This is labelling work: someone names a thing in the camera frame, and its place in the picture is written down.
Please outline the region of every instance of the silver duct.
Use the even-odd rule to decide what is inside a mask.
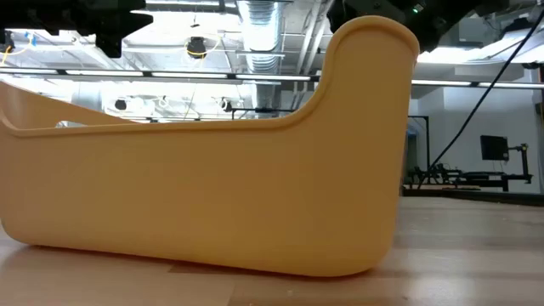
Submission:
[[[282,4],[268,1],[238,1],[237,3],[243,19],[244,48],[247,51],[279,51]],[[277,56],[248,55],[246,60],[250,73],[277,74],[280,72],[280,58]],[[276,97],[275,92],[275,86],[253,85],[253,107],[279,107],[279,96]]]

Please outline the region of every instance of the monitor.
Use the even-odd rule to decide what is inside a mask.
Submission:
[[[508,161],[508,139],[499,136],[485,136],[479,138],[482,146],[482,159],[484,161]]]

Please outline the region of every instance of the fluorescent light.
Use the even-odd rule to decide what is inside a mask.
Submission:
[[[431,81],[431,80],[412,80],[412,85],[428,85],[428,86],[454,86],[464,87],[469,86],[471,82],[461,81]]]
[[[224,73],[184,73],[184,72],[153,72],[153,77],[183,77],[183,78],[210,78],[221,79],[228,76]]]
[[[143,77],[141,71],[66,71],[71,76]]]
[[[274,75],[236,75],[239,80],[266,80],[266,81],[302,81],[311,80],[310,76],[274,76]]]
[[[57,74],[52,69],[18,69],[18,68],[0,68],[0,73],[20,73],[20,74]]]
[[[481,82],[478,87],[487,88],[491,86],[490,82]],[[495,88],[508,88],[508,89],[544,89],[544,83],[516,83],[516,82],[498,82],[495,84]]]

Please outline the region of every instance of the plastic bin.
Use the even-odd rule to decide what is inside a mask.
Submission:
[[[136,124],[2,84],[3,226],[32,245],[296,275],[369,269],[394,235],[418,53],[402,25],[352,20],[313,98],[279,119]]]

